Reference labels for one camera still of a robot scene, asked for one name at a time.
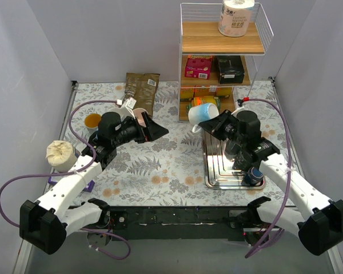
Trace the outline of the white blue gradient mug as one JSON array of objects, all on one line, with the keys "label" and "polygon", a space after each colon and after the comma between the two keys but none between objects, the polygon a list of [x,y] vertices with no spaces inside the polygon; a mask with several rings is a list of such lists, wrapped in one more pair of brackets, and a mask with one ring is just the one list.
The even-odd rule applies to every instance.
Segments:
[{"label": "white blue gradient mug", "polygon": [[211,120],[219,116],[219,109],[215,104],[205,103],[192,107],[188,112],[189,123],[193,126],[192,133],[196,134],[202,131],[199,123]]}]

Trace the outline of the light blue mug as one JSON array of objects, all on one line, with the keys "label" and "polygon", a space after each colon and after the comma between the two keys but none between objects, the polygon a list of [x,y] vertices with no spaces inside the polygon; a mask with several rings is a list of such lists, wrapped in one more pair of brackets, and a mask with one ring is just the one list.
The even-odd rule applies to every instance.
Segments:
[{"label": "light blue mug", "polygon": [[110,108],[108,110],[108,112],[114,112],[114,113],[117,113],[121,119],[123,119],[125,117],[125,112],[124,112],[124,108],[122,107],[113,107],[113,108]]}]

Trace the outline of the pink mug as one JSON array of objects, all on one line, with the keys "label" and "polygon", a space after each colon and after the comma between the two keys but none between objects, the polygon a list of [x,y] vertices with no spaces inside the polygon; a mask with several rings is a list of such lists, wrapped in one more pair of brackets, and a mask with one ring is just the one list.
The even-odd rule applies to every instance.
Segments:
[{"label": "pink mug", "polygon": [[143,113],[146,113],[148,114],[148,112],[144,109],[144,108],[135,108],[133,110],[133,114],[135,116],[135,118],[138,120],[138,123],[140,126],[142,127],[146,127],[146,124],[145,124],[145,121],[144,121],[144,118],[142,116]]}]

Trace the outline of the blue mug yellow inside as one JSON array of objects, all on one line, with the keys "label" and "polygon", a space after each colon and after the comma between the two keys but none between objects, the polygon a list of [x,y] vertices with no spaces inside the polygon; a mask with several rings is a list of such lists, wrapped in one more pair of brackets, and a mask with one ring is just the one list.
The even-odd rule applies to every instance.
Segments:
[{"label": "blue mug yellow inside", "polygon": [[88,130],[96,130],[98,128],[99,122],[101,121],[101,115],[97,113],[89,114],[84,119],[84,125]]}]

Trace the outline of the navy blue mug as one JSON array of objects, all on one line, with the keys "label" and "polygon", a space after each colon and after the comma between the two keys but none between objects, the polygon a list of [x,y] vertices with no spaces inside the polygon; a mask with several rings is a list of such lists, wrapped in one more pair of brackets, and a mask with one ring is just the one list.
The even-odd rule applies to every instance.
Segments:
[{"label": "navy blue mug", "polygon": [[257,186],[264,180],[264,175],[255,167],[251,167],[244,175],[242,183],[247,186]]}]

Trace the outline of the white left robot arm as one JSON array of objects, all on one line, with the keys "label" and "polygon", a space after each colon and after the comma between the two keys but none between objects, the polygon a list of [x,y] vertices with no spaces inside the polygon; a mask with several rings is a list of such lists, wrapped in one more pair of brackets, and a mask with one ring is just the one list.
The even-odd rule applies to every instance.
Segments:
[{"label": "white left robot arm", "polygon": [[67,236],[86,227],[107,228],[111,223],[110,206],[92,198],[81,206],[70,208],[73,200],[86,185],[100,175],[117,154],[117,147],[131,141],[145,143],[155,141],[168,129],[142,113],[144,124],[132,116],[122,119],[116,112],[102,115],[98,130],[91,135],[91,147],[82,151],[75,163],[83,171],[64,176],[47,193],[35,202],[25,201],[19,211],[19,235],[24,240],[51,255],[64,243]]}]

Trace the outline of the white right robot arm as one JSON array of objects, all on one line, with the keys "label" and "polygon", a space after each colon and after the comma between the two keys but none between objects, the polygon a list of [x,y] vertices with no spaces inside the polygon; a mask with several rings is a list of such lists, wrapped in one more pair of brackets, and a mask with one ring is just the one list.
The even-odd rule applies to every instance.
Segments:
[{"label": "white right robot arm", "polygon": [[343,241],[343,200],[333,201],[293,171],[292,160],[285,159],[272,142],[262,137],[255,112],[243,110],[233,115],[226,110],[198,125],[226,142],[225,155],[233,157],[235,169],[245,172],[247,183],[266,176],[285,193],[281,205],[270,204],[267,197],[252,201],[240,219],[254,227],[269,223],[268,231],[278,226],[277,235],[289,231],[317,256]]}]

